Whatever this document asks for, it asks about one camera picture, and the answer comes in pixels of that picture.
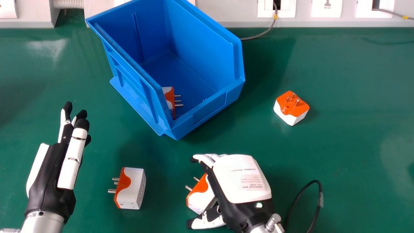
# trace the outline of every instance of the blue plastic bin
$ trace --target blue plastic bin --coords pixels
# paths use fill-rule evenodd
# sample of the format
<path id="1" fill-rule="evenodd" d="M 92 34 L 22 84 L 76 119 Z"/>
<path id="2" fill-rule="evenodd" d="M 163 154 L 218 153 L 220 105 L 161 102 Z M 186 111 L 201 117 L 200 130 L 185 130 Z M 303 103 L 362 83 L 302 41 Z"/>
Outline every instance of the blue plastic bin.
<path id="1" fill-rule="evenodd" d="M 158 135 L 180 139 L 234 102 L 241 41 L 187 0 L 135 0 L 87 19 L 102 39 L 110 83 Z M 173 120 L 161 87 L 183 107 Z"/>

